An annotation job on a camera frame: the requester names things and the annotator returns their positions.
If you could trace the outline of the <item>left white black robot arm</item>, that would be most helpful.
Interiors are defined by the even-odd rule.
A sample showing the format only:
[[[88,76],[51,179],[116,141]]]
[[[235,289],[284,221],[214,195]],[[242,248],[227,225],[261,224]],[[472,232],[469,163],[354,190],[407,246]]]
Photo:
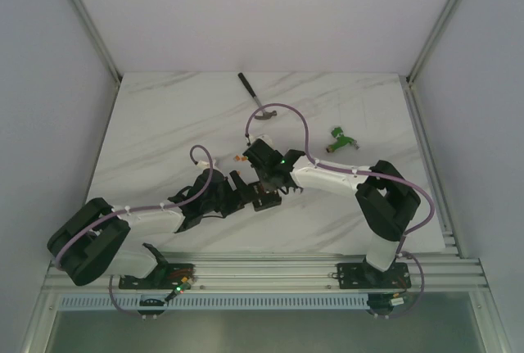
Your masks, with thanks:
[[[207,216],[224,219],[248,204],[258,210],[263,194],[261,183],[246,183],[236,171],[205,169],[194,184],[156,206],[116,209],[95,197],[48,239],[47,249],[76,286],[119,274],[157,289],[166,282],[167,264],[148,236],[185,233]]]

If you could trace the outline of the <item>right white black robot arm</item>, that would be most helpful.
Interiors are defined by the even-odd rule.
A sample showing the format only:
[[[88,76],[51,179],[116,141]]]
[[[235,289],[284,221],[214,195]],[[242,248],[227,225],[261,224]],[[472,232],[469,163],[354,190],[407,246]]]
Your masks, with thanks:
[[[399,245],[421,203],[419,195],[391,163],[379,161],[371,167],[328,165],[311,161],[299,150],[290,149],[283,155],[262,138],[252,141],[243,156],[266,190],[288,193],[311,188],[355,196],[372,231],[363,266],[364,280],[380,287],[390,279]]]

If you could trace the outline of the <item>black fuse box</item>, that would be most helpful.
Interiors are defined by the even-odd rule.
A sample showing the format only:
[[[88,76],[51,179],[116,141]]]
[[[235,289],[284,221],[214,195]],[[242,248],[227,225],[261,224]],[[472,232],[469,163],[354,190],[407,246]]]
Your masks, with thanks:
[[[265,191],[260,182],[250,183],[249,187],[254,193],[251,204],[255,212],[274,208],[282,204],[282,198],[278,191]]]

